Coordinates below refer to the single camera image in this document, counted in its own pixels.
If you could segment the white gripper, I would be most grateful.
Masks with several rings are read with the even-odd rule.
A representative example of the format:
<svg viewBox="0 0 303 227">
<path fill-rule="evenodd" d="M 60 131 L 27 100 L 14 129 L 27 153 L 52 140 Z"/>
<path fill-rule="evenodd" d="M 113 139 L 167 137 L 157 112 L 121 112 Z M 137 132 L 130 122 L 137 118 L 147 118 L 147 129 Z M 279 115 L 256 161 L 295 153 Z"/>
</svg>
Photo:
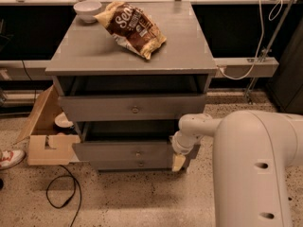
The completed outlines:
<svg viewBox="0 0 303 227">
<path fill-rule="evenodd" d="M 172 156 L 172 171 L 180 171 L 183 167 L 186 156 L 190 154 L 195 145 L 199 145 L 202 136 L 187 135 L 181 131 L 176 132 L 171 138 L 171 144 L 173 150 L 176 152 Z"/>
</svg>

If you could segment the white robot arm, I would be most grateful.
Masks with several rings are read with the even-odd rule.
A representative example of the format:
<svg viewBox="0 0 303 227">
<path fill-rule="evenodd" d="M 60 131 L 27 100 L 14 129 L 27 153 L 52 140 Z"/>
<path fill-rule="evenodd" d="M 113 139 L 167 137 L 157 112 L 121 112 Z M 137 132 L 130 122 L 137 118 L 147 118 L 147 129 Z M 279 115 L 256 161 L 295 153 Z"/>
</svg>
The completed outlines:
<svg viewBox="0 0 303 227">
<path fill-rule="evenodd" d="M 185 114 L 171 139 L 174 171 L 206 135 L 213 138 L 216 227 L 293 227 L 285 168 L 303 165 L 303 116 Z"/>
</svg>

